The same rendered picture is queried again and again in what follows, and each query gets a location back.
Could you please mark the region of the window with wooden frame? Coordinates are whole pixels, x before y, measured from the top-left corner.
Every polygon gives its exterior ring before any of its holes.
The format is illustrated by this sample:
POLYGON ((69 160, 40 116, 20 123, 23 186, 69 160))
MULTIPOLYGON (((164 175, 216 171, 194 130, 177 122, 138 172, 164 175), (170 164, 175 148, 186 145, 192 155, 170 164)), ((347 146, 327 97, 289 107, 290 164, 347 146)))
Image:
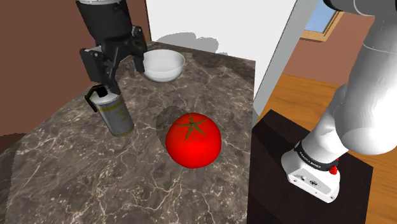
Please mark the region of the window with wooden frame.
POLYGON ((302 39, 325 42, 342 18, 344 12, 336 11, 319 0, 302 35, 302 39))

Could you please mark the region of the dark robot stand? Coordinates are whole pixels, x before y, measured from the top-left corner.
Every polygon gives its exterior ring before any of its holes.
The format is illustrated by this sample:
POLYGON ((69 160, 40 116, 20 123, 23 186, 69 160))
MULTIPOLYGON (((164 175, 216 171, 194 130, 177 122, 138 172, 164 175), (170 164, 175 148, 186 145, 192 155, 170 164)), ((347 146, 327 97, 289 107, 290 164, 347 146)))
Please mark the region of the dark robot stand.
POLYGON ((331 203, 291 184, 283 153, 309 131, 270 110, 252 129, 247 224, 365 224, 373 167, 349 153, 339 159, 340 191, 331 203))

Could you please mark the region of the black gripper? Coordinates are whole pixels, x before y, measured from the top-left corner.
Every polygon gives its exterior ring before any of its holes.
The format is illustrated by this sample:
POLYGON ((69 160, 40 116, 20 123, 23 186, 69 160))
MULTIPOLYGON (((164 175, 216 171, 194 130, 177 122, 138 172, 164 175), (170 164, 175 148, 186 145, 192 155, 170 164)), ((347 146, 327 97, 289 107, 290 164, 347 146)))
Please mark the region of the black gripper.
POLYGON ((145 72, 143 61, 148 47, 142 28, 132 25, 126 1, 76 1, 76 5, 97 45, 80 50, 88 77, 107 86, 112 93, 121 94, 115 75, 123 60, 123 50, 116 45, 124 44, 125 55, 133 57, 136 71, 145 72))

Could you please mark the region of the red tomato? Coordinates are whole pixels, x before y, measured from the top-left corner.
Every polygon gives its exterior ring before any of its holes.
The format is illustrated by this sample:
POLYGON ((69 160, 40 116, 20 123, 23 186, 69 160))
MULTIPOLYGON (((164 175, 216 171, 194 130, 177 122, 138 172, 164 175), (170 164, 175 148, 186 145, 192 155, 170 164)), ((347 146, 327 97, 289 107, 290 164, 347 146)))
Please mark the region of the red tomato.
POLYGON ((221 133, 218 126, 200 113, 180 116, 170 127, 165 148, 179 165, 196 169, 214 162, 221 151, 221 133))

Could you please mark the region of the white bowl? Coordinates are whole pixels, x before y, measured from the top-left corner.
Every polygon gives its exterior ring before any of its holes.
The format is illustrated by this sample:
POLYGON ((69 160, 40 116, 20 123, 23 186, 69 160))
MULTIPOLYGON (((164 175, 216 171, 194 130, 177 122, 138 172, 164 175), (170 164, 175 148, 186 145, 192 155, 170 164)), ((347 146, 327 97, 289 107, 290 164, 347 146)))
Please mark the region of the white bowl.
POLYGON ((144 75, 151 81, 166 83, 177 79, 183 72, 185 57, 166 49, 144 53, 144 75))

